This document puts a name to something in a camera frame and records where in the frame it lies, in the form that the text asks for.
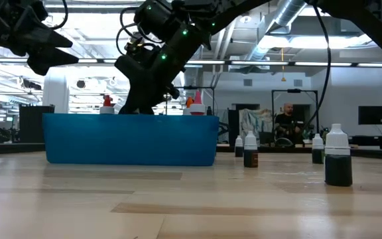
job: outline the dark liquid bottle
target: dark liquid bottle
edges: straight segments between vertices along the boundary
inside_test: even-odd
[[[325,183],[339,187],[353,184],[348,135],[338,123],[332,125],[331,132],[326,136]]]
[[[325,156],[325,183],[338,187],[349,187],[353,184],[350,155]]]
[[[237,139],[235,140],[235,156],[236,157],[242,157],[243,156],[243,140],[240,135],[238,135]]]
[[[312,140],[312,163],[324,163],[324,140],[320,137],[319,133],[315,135]]]
[[[256,148],[244,147],[244,167],[256,168],[259,166],[259,151]]]
[[[312,163],[324,164],[323,152],[324,152],[323,149],[312,149]]]
[[[244,167],[257,168],[259,166],[259,150],[252,131],[249,131],[244,142]]]

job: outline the black cable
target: black cable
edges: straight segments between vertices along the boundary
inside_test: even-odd
[[[116,35],[116,48],[119,51],[119,53],[122,54],[122,55],[125,55],[125,54],[123,54],[123,52],[120,50],[120,46],[119,46],[120,33],[122,33],[122,31],[125,31],[128,27],[133,27],[135,25],[136,25],[135,23],[131,23],[129,25],[122,26],[122,28],[120,28],[120,30],[117,32],[117,35]]]
[[[313,121],[313,119],[316,117],[316,115],[318,115],[318,112],[319,112],[319,109],[321,108],[322,102],[324,102],[326,88],[328,87],[328,81],[330,79],[330,72],[331,72],[332,57],[331,57],[331,48],[330,48],[330,38],[328,37],[328,32],[327,32],[325,24],[324,24],[324,22],[323,22],[323,20],[321,18],[321,14],[319,14],[319,10],[318,10],[318,7],[316,6],[316,4],[313,5],[313,8],[315,10],[316,17],[318,18],[319,23],[321,25],[322,32],[324,32],[324,35],[325,35],[325,41],[327,43],[327,49],[326,50],[327,50],[327,53],[328,53],[328,65],[326,67],[325,83],[324,83],[324,87],[322,89],[322,93],[321,93],[321,98],[319,100],[319,104],[316,106],[316,111],[314,112],[314,114],[310,118],[310,120],[306,123],[306,125],[303,127],[301,132],[303,132],[310,125],[310,123]]]
[[[136,37],[133,36],[133,34],[127,30],[128,27],[125,27],[125,24],[123,24],[123,14],[125,14],[127,11],[134,11],[137,10],[138,7],[126,7],[120,11],[120,25],[121,28],[124,28],[125,32],[133,39],[136,39]]]
[[[143,36],[143,38],[146,39],[146,40],[149,40],[149,41],[151,41],[151,42],[153,42],[153,43],[157,43],[157,44],[164,43],[164,41],[162,41],[162,40],[160,40],[160,41],[158,42],[158,41],[155,41],[155,40],[153,40],[153,39],[147,37],[146,34],[144,33],[144,30],[143,30],[141,27],[138,27],[138,31],[139,31],[139,33],[141,34],[141,36]]]
[[[69,10],[67,8],[66,0],[63,0],[63,5],[64,5],[64,20],[58,26],[51,27],[52,30],[60,29],[60,28],[64,27],[64,25],[67,23],[67,19],[69,17]]]

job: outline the red bottle cap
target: red bottle cap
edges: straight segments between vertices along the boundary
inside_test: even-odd
[[[111,107],[111,98],[109,95],[104,96],[104,104],[103,106],[109,106]]]

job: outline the white pillar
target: white pillar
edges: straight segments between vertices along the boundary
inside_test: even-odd
[[[44,80],[42,105],[54,105],[54,113],[67,114],[69,112],[69,96],[69,85],[63,69],[50,68]]]

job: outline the black frame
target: black frame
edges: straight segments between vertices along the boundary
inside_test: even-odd
[[[275,92],[287,92],[290,94],[299,94],[301,92],[312,92],[315,93],[315,103],[316,108],[318,108],[319,102],[318,102],[318,91],[317,90],[300,90],[300,89],[289,89],[289,90],[272,90],[271,92],[271,101],[272,101],[272,132],[275,134],[275,103],[274,103],[274,93]],[[316,112],[316,133],[319,133],[319,112]]]

